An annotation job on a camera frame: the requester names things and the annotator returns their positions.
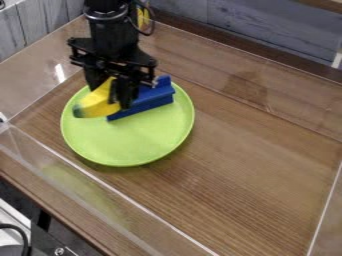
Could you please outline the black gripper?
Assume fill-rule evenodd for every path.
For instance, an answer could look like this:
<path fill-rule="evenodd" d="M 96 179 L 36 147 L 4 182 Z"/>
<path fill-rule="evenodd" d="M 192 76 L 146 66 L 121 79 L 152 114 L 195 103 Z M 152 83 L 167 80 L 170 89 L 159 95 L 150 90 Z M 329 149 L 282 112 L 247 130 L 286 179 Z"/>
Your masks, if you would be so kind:
<path fill-rule="evenodd" d="M 137 11 L 85 9 L 84 15 L 91 37 L 68 39 L 71 63 L 83 68 L 91 91 L 119 75 L 111 81 L 108 103 L 127 110 L 139 96 L 140 81 L 152 84 L 156 67 L 156 59 L 139 48 Z"/>

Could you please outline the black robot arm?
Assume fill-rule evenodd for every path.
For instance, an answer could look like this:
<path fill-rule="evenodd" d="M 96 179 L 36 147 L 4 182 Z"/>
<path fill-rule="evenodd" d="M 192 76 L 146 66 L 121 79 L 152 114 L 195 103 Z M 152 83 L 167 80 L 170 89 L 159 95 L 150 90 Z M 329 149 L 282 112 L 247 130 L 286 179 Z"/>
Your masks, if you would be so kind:
<path fill-rule="evenodd" d="M 137 8 L 154 11 L 140 0 L 84 0 L 83 13 L 89 25 L 88 38 L 71 37 L 71 63 L 84 70 L 91 91 L 109 82 L 107 102 L 129 109 L 139 95 L 139 86 L 152 87 L 156 59 L 139 47 L 139 35 L 150 36 L 139 28 Z"/>

